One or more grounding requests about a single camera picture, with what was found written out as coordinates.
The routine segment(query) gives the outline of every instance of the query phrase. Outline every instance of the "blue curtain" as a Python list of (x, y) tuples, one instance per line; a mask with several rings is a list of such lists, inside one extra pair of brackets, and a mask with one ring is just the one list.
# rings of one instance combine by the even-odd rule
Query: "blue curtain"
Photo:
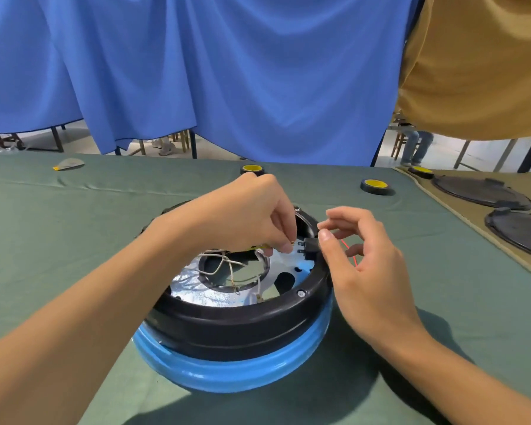
[(0, 132), (84, 117), (102, 153), (194, 127), (259, 161), (369, 165), (417, 2), (0, 0)]

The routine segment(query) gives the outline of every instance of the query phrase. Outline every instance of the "blue plastic base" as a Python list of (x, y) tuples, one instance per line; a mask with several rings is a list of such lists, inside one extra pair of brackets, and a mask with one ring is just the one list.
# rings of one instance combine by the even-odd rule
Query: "blue plastic base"
[(331, 296), (317, 320), (297, 340), (269, 355), (244, 361), (215, 362), (186, 357), (160, 345), (145, 324), (132, 340), (145, 362), (177, 385), (205, 392), (241, 392), (275, 382), (303, 364), (325, 336), (332, 301)]

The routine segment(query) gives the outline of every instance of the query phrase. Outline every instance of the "yellow tape core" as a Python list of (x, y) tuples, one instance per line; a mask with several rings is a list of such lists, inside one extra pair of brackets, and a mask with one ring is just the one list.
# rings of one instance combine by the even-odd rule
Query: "yellow tape core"
[(245, 165), (242, 167), (242, 169), (246, 171), (260, 171), (263, 170), (263, 168), (259, 165)]
[(368, 186), (372, 186), (375, 188), (387, 188), (387, 183), (382, 182), (381, 180), (368, 179), (368, 180), (364, 180), (364, 183)]
[(415, 166), (413, 166), (412, 169), (416, 170), (416, 171), (420, 171), (421, 173), (432, 173), (432, 170), (429, 170), (428, 168), (425, 168), (425, 167), (415, 167)]

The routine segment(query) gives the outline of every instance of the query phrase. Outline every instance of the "red wire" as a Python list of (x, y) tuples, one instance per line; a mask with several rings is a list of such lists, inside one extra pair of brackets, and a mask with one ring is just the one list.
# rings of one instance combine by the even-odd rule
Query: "red wire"
[[(350, 246), (348, 246), (344, 240), (340, 240), (340, 241), (341, 241), (342, 243), (344, 243), (344, 246), (346, 246), (347, 249), (350, 249)], [(355, 265), (358, 265), (358, 262), (356, 262), (356, 257), (354, 257), (354, 264), (355, 264)]]

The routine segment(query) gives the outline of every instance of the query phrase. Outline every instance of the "electrical connector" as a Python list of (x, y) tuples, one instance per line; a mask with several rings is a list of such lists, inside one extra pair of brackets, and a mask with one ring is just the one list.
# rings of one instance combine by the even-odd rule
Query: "electrical connector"
[(306, 261), (315, 261), (317, 259), (317, 254), (320, 252), (318, 238), (308, 237), (304, 241), (298, 241), (297, 245), (303, 247), (303, 249), (298, 249), (297, 251), (304, 255)]

